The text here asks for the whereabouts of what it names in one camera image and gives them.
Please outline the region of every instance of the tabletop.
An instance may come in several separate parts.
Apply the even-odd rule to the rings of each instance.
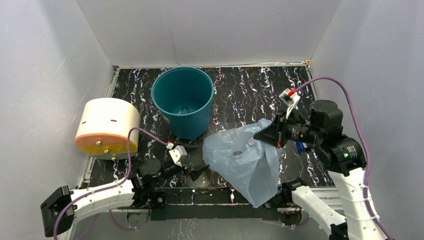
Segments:
[[[151,99],[153,82],[169,68],[120,69],[114,87],[113,98],[123,99],[140,112],[140,127],[167,141],[180,141],[187,148],[188,159],[194,165],[203,164],[202,145],[207,136],[214,133],[256,123],[265,118],[272,120],[281,106],[278,95],[284,89],[300,86],[309,80],[305,66],[249,66],[249,67],[202,67],[214,82],[212,114],[206,132],[194,141],[182,140],[171,134],[160,111]],[[297,107],[307,119],[309,105],[315,100],[311,87],[299,93]],[[138,156],[132,160],[132,169],[156,158],[165,161],[167,152],[163,145],[149,136],[141,134],[138,141]],[[90,179],[81,186],[96,187],[124,177],[128,168],[126,159],[111,161],[95,159]],[[289,141],[283,148],[279,163],[279,184],[302,178],[309,186],[326,187],[333,183],[314,151],[298,153],[295,143]],[[201,177],[192,181],[177,174],[162,181],[163,188],[225,188],[230,184],[217,172],[206,170]]]

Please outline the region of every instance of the marble pattern surface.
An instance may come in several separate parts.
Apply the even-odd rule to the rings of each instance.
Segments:
[[[300,86],[308,80],[303,66],[271,67],[208,67],[202,68],[214,81],[215,95],[210,124],[205,134],[195,141],[180,140],[173,136],[159,110],[151,99],[151,88],[155,79],[167,68],[121,69],[114,88],[113,98],[133,104],[140,112],[140,127],[145,128],[164,141],[180,141],[186,146],[189,160],[194,166],[202,164],[202,144],[205,137],[216,132],[237,128],[257,122],[261,118],[272,120],[281,105],[278,95],[284,89]],[[309,105],[314,101],[310,87],[299,93],[297,105],[302,116],[308,118]],[[139,155],[132,160],[132,169],[146,164],[152,158],[164,161],[166,149],[146,135],[140,135]],[[128,167],[127,160],[94,161],[88,186],[95,187],[122,178]],[[283,148],[279,166],[280,183],[301,177],[309,186],[332,186],[333,183],[322,163],[312,151],[299,154],[295,143],[289,141]],[[229,187],[217,172],[209,169],[195,182],[177,174],[161,183],[162,187]]]

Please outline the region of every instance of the plastic bag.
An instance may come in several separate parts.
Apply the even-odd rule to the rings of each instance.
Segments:
[[[203,159],[257,208],[277,193],[282,149],[253,139],[270,125],[259,122],[217,132],[204,139]]]

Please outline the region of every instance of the blue plastic bag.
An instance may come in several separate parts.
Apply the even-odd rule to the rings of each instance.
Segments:
[[[205,138],[203,159],[258,208],[277,193],[282,149],[253,139],[253,135],[270,125],[259,122],[217,132]]]

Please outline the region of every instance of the trash can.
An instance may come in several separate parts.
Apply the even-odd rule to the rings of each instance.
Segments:
[[[214,92],[204,71],[177,67],[154,81],[151,98],[176,137],[195,140],[208,128]]]

